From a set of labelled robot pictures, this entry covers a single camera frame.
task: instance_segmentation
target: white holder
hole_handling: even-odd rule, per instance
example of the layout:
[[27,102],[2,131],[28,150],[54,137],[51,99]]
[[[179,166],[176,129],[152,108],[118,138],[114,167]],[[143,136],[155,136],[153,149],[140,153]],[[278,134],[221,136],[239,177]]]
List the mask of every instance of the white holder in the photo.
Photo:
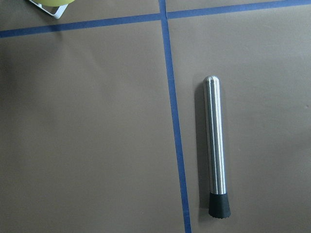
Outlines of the white holder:
[[42,4],[36,3],[36,2],[34,2],[32,0],[29,0],[29,1],[32,2],[34,5],[36,5],[37,7],[39,7],[42,11],[48,13],[50,16],[53,16],[55,19],[59,19],[62,16],[62,14],[65,11],[65,9],[67,8],[67,6],[68,6],[68,4],[63,5],[63,6],[59,6],[57,11],[55,12],[55,14],[52,14],[51,12],[47,11],[46,9],[44,9],[42,7]]

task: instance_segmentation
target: black rubber tip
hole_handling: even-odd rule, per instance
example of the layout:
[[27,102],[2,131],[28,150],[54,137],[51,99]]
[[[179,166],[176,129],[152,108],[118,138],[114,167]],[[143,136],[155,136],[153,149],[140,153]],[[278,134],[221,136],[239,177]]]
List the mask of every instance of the black rubber tip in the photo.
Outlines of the black rubber tip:
[[209,193],[208,213],[212,217],[216,218],[225,218],[230,216],[231,212],[227,193],[226,194]]

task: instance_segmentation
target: silver cylindrical bar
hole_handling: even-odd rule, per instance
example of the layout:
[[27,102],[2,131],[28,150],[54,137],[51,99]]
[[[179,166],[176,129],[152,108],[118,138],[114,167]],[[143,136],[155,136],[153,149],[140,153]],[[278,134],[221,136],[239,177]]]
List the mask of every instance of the silver cylindrical bar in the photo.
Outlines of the silver cylindrical bar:
[[220,84],[216,76],[204,80],[209,168],[209,211],[217,218],[229,217],[230,207],[225,184]]

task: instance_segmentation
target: gray surface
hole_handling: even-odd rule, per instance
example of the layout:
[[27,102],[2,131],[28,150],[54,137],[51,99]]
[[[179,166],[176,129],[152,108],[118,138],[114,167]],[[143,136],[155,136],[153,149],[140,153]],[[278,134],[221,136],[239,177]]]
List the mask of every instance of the gray surface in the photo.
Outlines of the gray surface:
[[[311,231],[311,6],[170,20],[194,233]],[[207,214],[203,79],[223,85],[231,217]]]
[[1,233],[183,232],[160,22],[0,54]]
[[26,0],[0,0],[0,30],[159,12],[157,0],[76,0],[54,19]]
[[167,11],[183,11],[269,1],[276,0],[166,0],[166,7]]

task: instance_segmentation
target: yellow-green object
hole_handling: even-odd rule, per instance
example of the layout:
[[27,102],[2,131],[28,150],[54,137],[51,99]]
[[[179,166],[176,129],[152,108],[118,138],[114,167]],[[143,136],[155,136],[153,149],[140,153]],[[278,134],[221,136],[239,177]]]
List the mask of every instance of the yellow-green object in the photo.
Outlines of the yellow-green object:
[[35,0],[35,2],[44,6],[62,6],[73,2],[74,0]]

